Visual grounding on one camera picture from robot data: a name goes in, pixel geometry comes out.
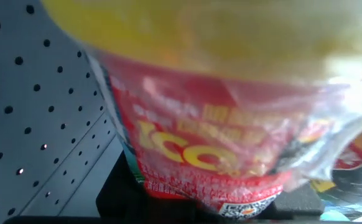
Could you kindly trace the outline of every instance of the clear plastic film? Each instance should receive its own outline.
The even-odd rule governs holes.
[[[362,132],[362,0],[43,2],[155,197],[249,218]]]

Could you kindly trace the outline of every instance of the blurry object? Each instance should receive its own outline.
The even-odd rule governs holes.
[[[106,80],[151,196],[251,218],[284,187],[330,179],[362,131],[362,1],[43,2]]]

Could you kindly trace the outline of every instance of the red label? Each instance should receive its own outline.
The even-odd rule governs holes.
[[[288,142],[313,141],[328,128],[322,119],[304,120],[315,102],[279,104],[309,98],[314,88],[213,78],[114,56],[101,61],[146,189],[157,197],[187,195],[218,211],[224,203],[262,208],[289,177],[266,175]]]
[[[335,170],[355,170],[362,167],[362,134],[339,156]]]

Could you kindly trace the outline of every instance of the gray metal surface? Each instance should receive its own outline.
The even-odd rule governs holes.
[[[105,111],[84,53],[40,2],[0,0],[0,223],[58,215],[114,137]]]
[[[114,162],[119,158],[122,147],[118,138],[114,138],[105,152],[90,170],[72,198],[61,211],[61,216],[98,217],[95,205],[96,197],[101,191]]]

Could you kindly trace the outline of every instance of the cup noodle container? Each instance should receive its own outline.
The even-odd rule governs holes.
[[[282,192],[285,149],[327,132],[349,87],[335,78],[357,76],[341,64],[362,54],[362,1],[43,2],[104,66],[147,192],[231,218]]]

